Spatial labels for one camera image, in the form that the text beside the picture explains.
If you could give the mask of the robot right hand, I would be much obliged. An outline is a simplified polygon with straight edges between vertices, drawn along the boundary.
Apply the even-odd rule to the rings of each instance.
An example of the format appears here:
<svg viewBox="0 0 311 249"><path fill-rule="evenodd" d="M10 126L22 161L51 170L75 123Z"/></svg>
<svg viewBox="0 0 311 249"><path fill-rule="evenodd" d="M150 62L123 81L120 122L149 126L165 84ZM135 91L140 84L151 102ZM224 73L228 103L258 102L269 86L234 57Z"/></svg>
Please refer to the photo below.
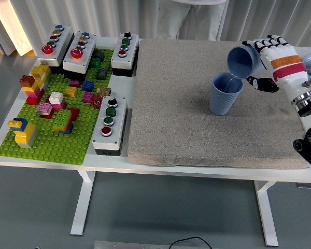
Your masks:
<svg viewBox="0 0 311 249"><path fill-rule="evenodd" d="M259 53L271 79L285 90L289 101L311 90L303 87L308 74L299 55L281 36L268 35L267 39L247 40L242 44L249 45Z"/></svg>

